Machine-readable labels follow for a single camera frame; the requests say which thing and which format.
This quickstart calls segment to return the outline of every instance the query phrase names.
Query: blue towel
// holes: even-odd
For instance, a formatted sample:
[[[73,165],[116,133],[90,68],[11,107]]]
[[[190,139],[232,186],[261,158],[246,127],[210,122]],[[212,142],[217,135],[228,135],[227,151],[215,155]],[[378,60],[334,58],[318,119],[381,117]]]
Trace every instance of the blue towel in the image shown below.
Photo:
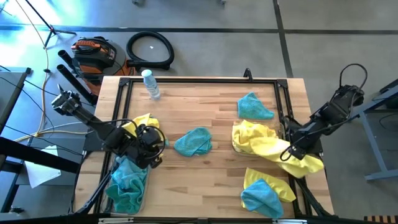
[[[174,149],[183,156],[203,155],[211,149],[211,134],[206,128],[195,128],[187,132],[174,144]]]
[[[130,160],[121,159],[118,169],[112,174],[106,195],[114,201],[115,212],[136,214],[144,199],[147,168],[141,169]]]
[[[238,116],[244,119],[272,119],[274,112],[265,108],[254,92],[250,92],[238,100]]]
[[[284,214],[278,194],[263,179],[255,181],[241,193],[246,208],[270,218],[280,218]]]

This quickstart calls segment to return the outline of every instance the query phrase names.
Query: wood grain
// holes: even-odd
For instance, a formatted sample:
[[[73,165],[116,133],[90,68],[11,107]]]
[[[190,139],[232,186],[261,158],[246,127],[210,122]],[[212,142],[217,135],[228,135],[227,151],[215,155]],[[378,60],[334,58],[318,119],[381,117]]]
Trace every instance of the wood grain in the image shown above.
[[[119,77],[104,78],[95,113],[99,119],[111,119],[118,82]],[[304,82],[302,79],[288,79],[288,82],[295,118],[300,122],[306,122],[310,116],[310,108]],[[250,91],[257,95],[265,107],[275,111],[273,86],[159,83],[159,87],[162,95],[160,101],[151,100],[141,83],[135,83],[132,89],[128,118],[152,113],[170,140],[170,147],[164,151],[163,163],[149,174],[144,209],[135,216],[263,217],[241,206],[239,196],[243,190],[246,168],[250,167],[286,181],[287,173],[275,163],[263,158],[242,156],[234,152],[231,132],[233,123],[239,121],[236,102]],[[120,116],[124,99],[125,96],[121,101]],[[276,130],[280,129],[276,111],[274,119],[256,122]],[[213,149],[204,156],[181,156],[172,148],[174,142],[198,126],[210,130]],[[97,186],[103,156],[103,152],[92,153],[84,162],[76,187],[75,208],[80,208]],[[321,171],[311,174],[307,177],[307,182],[320,203],[333,213],[325,173]],[[292,204],[283,203],[283,206],[284,217],[293,217]]]

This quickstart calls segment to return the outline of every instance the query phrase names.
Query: yellow electrical cord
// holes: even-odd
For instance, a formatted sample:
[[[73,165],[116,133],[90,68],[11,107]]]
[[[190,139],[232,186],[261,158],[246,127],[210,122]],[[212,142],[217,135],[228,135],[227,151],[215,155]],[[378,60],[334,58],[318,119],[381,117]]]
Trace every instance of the yellow electrical cord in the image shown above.
[[[22,9],[22,11],[24,12],[24,14],[27,17],[27,19],[29,20],[30,24],[32,24],[33,28],[36,30],[37,35],[40,37],[40,40],[41,40],[41,42],[43,44],[43,48],[45,50],[45,55],[46,55],[46,58],[47,58],[47,70],[48,70],[49,69],[49,53],[47,52],[47,48],[46,48],[46,46],[44,44],[43,38],[40,36],[38,30],[36,29],[36,26],[33,24],[32,20],[29,18],[29,16],[25,12],[24,8],[22,8],[22,6],[19,4],[18,0],[15,0],[15,1],[17,2],[17,4],[20,7],[20,9]],[[40,132],[40,130],[42,129],[43,123],[44,123],[44,119],[45,119],[45,113],[44,113],[44,111],[45,111],[45,92],[44,92],[44,89],[45,89],[45,85],[47,84],[48,80],[49,80],[49,73],[46,72],[45,76],[44,76],[44,81],[43,81],[43,84],[42,84],[42,109],[43,109],[42,117],[40,119],[39,128],[32,135],[35,136],[35,137],[39,137],[41,134],[45,134],[45,133],[87,134],[87,133],[79,133],[79,132],[73,132],[73,131],[62,131],[62,130],[57,130],[57,131],[52,130],[52,131],[42,131],[42,132]],[[15,141],[16,142],[20,142],[20,141],[23,141],[23,140],[25,140],[25,139],[27,139],[29,137],[30,136],[23,136],[23,137],[21,137],[19,139],[16,139]]]

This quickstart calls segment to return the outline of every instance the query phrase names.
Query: bottle cap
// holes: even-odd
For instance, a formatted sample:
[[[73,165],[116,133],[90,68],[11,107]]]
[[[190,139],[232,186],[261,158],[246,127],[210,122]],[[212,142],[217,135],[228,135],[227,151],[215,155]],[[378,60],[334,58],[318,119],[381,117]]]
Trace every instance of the bottle cap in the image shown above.
[[[152,71],[149,70],[149,69],[145,69],[144,71],[141,72],[141,75],[142,75],[143,77],[151,76],[151,75],[152,75]]]

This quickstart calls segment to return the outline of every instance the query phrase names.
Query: shop vacuum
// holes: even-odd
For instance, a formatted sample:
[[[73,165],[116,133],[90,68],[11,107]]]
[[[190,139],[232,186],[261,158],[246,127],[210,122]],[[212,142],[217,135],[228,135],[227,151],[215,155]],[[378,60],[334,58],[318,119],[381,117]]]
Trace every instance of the shop vacuum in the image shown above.
[[[148,62],[134,55],[133,43],[141,37],[154,37],[163,42],[169,51],[169,58],[163,62]],[[86,98],[91,104],[95,104],[100,93],[104,76],[130,76],[135,75],[142,67],[161,68],[168,70],[174,61],[174,50],[170,42],[156,32],[139,32],[132,36],[126,46],[127,59],[124,50],[116,43],[106,40],[104,37],[81,37],[71,46],[73,58],[66,50],[60,50],[60,56],[72,69],[72,73],[64,65],[58,65],[60,73]],[[76,78],[82,78],[91,93],[83,93],[82,85]]]

